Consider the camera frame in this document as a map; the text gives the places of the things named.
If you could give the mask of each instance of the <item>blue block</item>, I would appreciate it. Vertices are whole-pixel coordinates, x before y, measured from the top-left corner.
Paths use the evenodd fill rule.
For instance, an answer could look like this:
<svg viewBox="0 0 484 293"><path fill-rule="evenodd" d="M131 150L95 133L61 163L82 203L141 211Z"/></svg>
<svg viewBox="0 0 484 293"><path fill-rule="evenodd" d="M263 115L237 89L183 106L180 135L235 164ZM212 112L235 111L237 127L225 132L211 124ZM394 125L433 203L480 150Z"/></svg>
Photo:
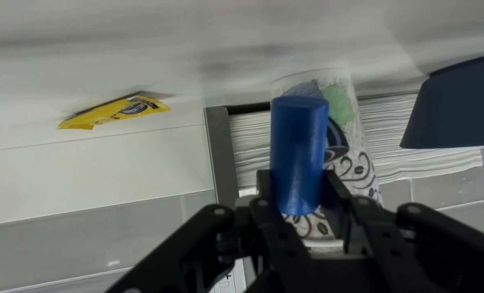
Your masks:
<svg viewBox="0 0 484 293"><path fill-rule="evenodd" d="M327 102L282 96L271 101L271 192L280 213L306 215L318 207Z"/></svg>

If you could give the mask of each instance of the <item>yellow object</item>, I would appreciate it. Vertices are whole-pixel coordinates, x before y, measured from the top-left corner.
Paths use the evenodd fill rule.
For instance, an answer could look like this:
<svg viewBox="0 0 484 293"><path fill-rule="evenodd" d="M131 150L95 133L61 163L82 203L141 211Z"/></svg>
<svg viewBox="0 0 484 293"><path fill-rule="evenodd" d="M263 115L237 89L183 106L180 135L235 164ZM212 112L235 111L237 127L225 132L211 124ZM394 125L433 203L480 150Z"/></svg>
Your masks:
<svg viewBox="0 0 484 293"><path fill-rule="evenodd" d="M94 125L111 120L123 120L131 117L142 117L157 112L165 112L170 107L154 98L152 93L133 93L105 104L76 112L72 117L63 120L60 128L82 128L92 130Z"/></svg>

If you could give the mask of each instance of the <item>blue cylinder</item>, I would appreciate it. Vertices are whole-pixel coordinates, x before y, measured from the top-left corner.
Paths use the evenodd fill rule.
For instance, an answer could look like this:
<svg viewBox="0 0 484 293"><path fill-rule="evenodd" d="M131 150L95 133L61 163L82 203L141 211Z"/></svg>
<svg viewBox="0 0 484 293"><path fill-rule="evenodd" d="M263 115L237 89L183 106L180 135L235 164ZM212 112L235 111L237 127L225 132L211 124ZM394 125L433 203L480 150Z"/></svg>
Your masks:
<svg viewBox="0 0 484 293"><path fill-rule="evenodd" d="M271 101L271 192L280 213L306 215L318 207L327 102L282 96Z"/></svg>

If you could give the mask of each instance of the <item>yellow tag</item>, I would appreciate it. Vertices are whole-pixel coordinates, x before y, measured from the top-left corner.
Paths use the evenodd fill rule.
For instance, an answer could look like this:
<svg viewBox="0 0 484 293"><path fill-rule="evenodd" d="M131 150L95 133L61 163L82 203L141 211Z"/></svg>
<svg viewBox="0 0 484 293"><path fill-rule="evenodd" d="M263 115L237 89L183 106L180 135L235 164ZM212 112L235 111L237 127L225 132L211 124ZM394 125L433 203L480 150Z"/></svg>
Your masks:
<svg viewBox="0 0 484 293"><path fill-rule="evenodd" d="M157 101L150 93L133 93L105 104L76 112L72 117L63 120L60 124L60 128L92 130L94 125L107 124L111 120L150 115L165 112L168 109L168 106Z"/></svg>

